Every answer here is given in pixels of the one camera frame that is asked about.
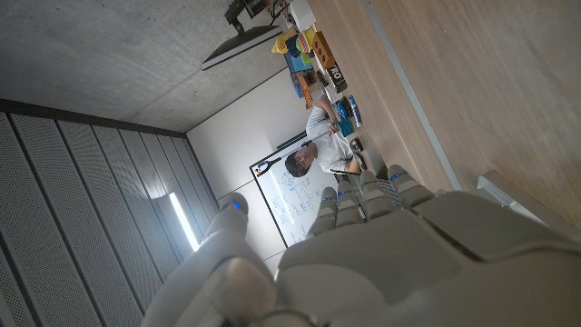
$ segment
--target yellow toy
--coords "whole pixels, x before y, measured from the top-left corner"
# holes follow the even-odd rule
[[[279,37],[276,38],[276,41],[274,41],[274,46],[272,47],[272,53],[273,54],[286,54],[289,49],[287,49],[287,45],[285,44],[285,42],[290,39],[291,37],[295,36],[297,34],[297,31],[294,29],[294,26],[289,28],[289,30],[282,35],[279,35]]]

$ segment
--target man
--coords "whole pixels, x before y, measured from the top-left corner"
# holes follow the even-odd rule
[[[307,121],[307,137],[313,140],[308,146],[287,157],[285,165],[293,177],[302,177],[310,169],[315,159],[319,160],[320,168],[327,173],[331,170],[361,173],[359,163],[354,159],[349,142],[340,133],[337,116],[325,95],[318,105],[313,106]]]

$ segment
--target wooden surface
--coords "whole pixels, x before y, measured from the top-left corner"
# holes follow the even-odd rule
[[[363,6],[357,1],[309,3],[355,96],[363,126],[387,167],[400,164],[428,188],[450,190],[449,179]],[[366,19],[354,20],[359,16]]]
[[[361,1],[309,2],[384,160],[449,190]],[[496,170],[581,228],[581,2],[371,4],[464,189]]]

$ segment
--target perforated metal wall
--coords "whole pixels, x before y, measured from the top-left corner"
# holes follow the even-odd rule
[[[157,220],[119,132],[113,128],[94,127],[105,157],[135,218],[135,223],[149,249],[153,263],[165,280],[178,266],[172,247]]]
[[[214,211],[217,213],[220,211],[220,206],[218,205],[218,201],[216,200],[216,196],[212,188],[210,187],[210,183],[208,183],[208,179],[203,173],[202,167],[200,166],[200,161],[198,160],[198,156],[192,149],[192,145],[190,144],[190,140],[183,139],[183,143],[185,144],[186,149],[188,150],[188,154],[192,158],[193,165],[196,167],[196,171],[202,177],[203,187],[206,189],[206,193],[210,196],[212,206],[214,207]]]
[[[0,185],[0,233],[41,323],[100,325],[4,113],[0,113]]]
[[[16,326],[22,327],[33,327],[34,324],[33,317],[28,311],[26,302],[20,289],[18,289],[18,284],[16,283],[15,277],[10,271],[8,266],[8,261],[4,257],[4,254],[0,251],[0,292],[4,297],[4,301],[8,306],[10,311],[10,317],[5,318],[3,314],[0,314],[0,320],[8,325],[8,321],[12,321]]]
[[[206,212],[203,210],[202,202],[200,201],[200,195],[193,188],[190,176],[188,176],[185,171],[182,159],[180,159],[180,155],[178,155],[178,152],[175,149],[172,138],[169,136],[158,136],[157,138],[160,140],[163,152],[170,162],[170,166],[172,167],[175,177],[178,179],[178,183],[180,184],[183,194],[186,197],[187,204],[192,210],[193,217],[200,226],[202,234],[205,235],[208,231],[208,228],[210,227],[210,219],[208,218]]]
[[[91,126],[58,122],[142,311],[161,280]]]
[[[12,117],[97,310],[108,325],[139,326],[141,311],[56,123],[43,118]]]
[[[129,155],[133,159],[137,173],[140,175],[143,184],[145,185],[145,191],[148,193],[150,199],[152,200],[153,209],[157,217],[162,224],[162,228],[165,234],[168,236],[170,245],[173,248],[173,252],[176,254],[176,258],[179,262],[183,260],[182,250],[185,248],[191,248],[188,244],[188,240],[183,232],[180,222],[168,221],[163,217],[163,214],[159,211],[159,208],[155,206],[155,199],[158,199],[167,194],[165,187],[163,186],[162,180],[158,175],[155,167],[153,166],[152,159],[147,153],[145,144],[143,144],[142,137],[137,132],[132,131],[120,131],[123,141],[127,145],[129,150]]]
[[[212,203],[212,199],[208,193],[208,190],[204,186],[202,176],[193,163],[193,159],[186,147],[185,140],[172,137],[172,141],[173,145],[175,145],[175,149],[177,150],[178,155],[180,155],[180,159],[182,160],[186,173],[188,176],[190,176],[190,181],[192,182],[193,188],[196,190],[196,193],[200,197],[200,202],[202,202],[202,207],[206,213],[208,222],[211,223],[212,219],[216,215],[216,209]]]
[[[186,215],[186,218],[188,218],[188,221],[190,222],[190,226],[192,227],[193,234],[195,235],[197,240],[201,240],[202,239],[202,232],[200,230],[200,226],[197,224],[196,220],[193,218],[192,211],[190,210],[190,207],[187,205],[186,197],[184,196],[184,194],[182,192],[182,188],[178,184],[176,176],[173,174],[172,167],[170,166],[170,163],[168,162],[167,157],[165,156],[165,153],[163,152],[162,145],[160,144],[159,140],[157,139],[157,135],[145,134],[145,133],[140,133],[140,135],[143,139],[143,143],[145,144],[145,147],[147,148],[148,154],[152,158],[153,165],[155,166],[155,170],[159,174],[159,176],[162,180],[162,183],[165,187],[165,190],[167,191],[167,193],[175,193],[175,196],[182,204],[182,208],[183,208],[183,211]],[[182,233],[183,233],[183,229],[179,225],[179,222],[176,222],[176,223],[177,223],[177,225],[174,228],[174,230],[172,230],[172,232],[175,231],[176,233],[179,233],[178,231],[182,230]],[[181,246],[180,252],[182,253],[182,257],[185,258],[192,253],[192,247],[189,245]]]

